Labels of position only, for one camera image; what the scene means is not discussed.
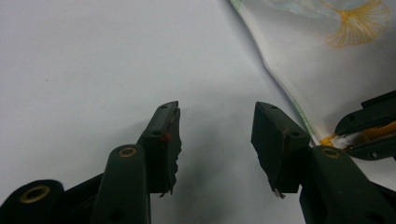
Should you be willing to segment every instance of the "white cloth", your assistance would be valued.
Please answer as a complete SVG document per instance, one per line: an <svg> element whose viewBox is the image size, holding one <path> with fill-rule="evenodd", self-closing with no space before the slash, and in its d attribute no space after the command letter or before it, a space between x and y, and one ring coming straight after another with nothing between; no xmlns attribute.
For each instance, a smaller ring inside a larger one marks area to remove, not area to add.
<svg viewBox="0 0 396 224"><path fill-rule="evenodd" d="M361 102L396 89L395 1L232 2L314 140Z"/></svg>

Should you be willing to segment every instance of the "black plastic part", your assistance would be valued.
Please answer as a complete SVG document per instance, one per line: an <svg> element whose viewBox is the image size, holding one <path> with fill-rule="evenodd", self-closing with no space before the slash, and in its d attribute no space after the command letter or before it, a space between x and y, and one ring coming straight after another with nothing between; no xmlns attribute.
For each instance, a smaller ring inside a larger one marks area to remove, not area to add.
<svg viewBox="0 0 396 224"><path fill-rule="evenodd" d="M57 223L64 193L55 180L37 180L15 190L0 207L1 224Z"/></svg>
<svg viewBox="0 0 396 224"><path fill-rule="evenodd" d="M93 204L102 182L103 174L97 175L64 192L64 220L62 224L86 224L90 222Z"/></svg>
<svg viewBox="0 0 396 224"><path fill-rule="evenodd" d="M357 133L369 128L388 125L396 120L395 93L379 96L362 103L363 109L344 116L338 122L335 133L337 135Z"/></svg>
<svg viewBox="0 0 396 224"><path fill-rule="evenodd" d="M296 193L310 137L281 109L256 103L251 143L272 190Z"/></svg>
<svg viewBox="0 0 396 224"><path fill-rule="evenodd" d="M365 107L368 107L368 106L371 106L371 105L376 105L376 104L382 103L384 101L395 99L395 98L396 98L396 91L390 91L390 92L388 92L386 94L377 96L377 97L375 97L375 98L373 98L371 100L362 102L361 106L363 108L365 108Z"/></svg>
<svg viewBox="0 0 396 224"><path fill-rule="evenodd" d="M396 192L376 183L373 184L375 185L376 189L381 193L381 195L385 198L385 200L387 200L390 206L393 207L393 210L396 213Z"/></svg>
<svg viewBox="0 0 396 224"><path fill-rule="evenodd" d="M178 102L161 105L143 132L138 145L146 150L148 191L166 193L176 184L177 157L181 151Z"/></svg>
<svg viewBox="0 0 396 224"><path fill-rule="evenodd" d="M134 155L123 157L122 150ZM90 223L148 224L149 211L145 150L139 145L117 147L108 157Z"/></svg>
<svg viewBox="0 0 396 224"><path fill-rule="evenodd" d="M396 156L396 134L361 143L346 151L352 157L377 161Z"/></svg>
<svg viewBox="0 0 396 224"><path fill-rule="evenodd" d="M309 173L325 208L320 207L320 203L309 206L326 211L326 215L312 217L312 210L305 211L308 199L318 200L318 195L312 199L305 194L301 202L307 223L396 223L393 208L344 151L333 147L314 147L309 155ZM305 188L312 186L303 183Z"/></svg>

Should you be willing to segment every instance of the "yellow flower pattern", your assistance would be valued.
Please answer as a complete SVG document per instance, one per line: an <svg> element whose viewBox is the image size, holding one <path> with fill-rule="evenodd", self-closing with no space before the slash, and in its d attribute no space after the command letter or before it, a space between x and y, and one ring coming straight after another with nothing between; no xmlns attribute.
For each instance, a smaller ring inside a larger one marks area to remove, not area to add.
<svg viewBox="0 0 396 224"><path fill-rule="evenodd" d="M326 42L333 47L358 45L375 40L388 29L389 8L381 0L369 0L365 5L350 10L339 10L323 2L341 16L341 25Z"/></svg>

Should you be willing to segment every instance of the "white table surface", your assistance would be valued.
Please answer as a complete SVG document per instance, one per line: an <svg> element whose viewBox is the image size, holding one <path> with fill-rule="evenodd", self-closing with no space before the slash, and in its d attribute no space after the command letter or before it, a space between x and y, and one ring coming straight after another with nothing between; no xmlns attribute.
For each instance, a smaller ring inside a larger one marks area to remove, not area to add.
<svg viewBox="0 0 396 224"><path fill-rule="evenodd" d="M102 173L175 100L179 172L174 195L151 195L153 224L304 223L250 144L256 101L298 116L226 0L1 1L0 203Z"/></svg>

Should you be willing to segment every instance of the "metal screw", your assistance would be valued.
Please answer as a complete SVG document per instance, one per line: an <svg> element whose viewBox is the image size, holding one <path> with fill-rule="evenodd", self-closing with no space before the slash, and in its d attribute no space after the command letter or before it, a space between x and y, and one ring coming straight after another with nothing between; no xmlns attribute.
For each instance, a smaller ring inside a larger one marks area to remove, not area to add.
<svg viewBox="0 0 396 224"><path fill-rule="evenodd" d="M134 147L125 147L119 151L121 157L132 157L137 153L137 149Z"/></svg>
<svg viewBox="0 0 396 224"><path fill-rule="evenodd" d="M26 190L20 197L21 203L35 203L50 193L50 187L46 185L38 185Z"/></svg>
<svg viewBox="0 0 396 224"><path fill-rule="evenodd" d="M333 159L338 159L341 157L340 153L337 152L336 150L328 147L324 147L321 152L325 154L327 157L333 158Z"/></svg>

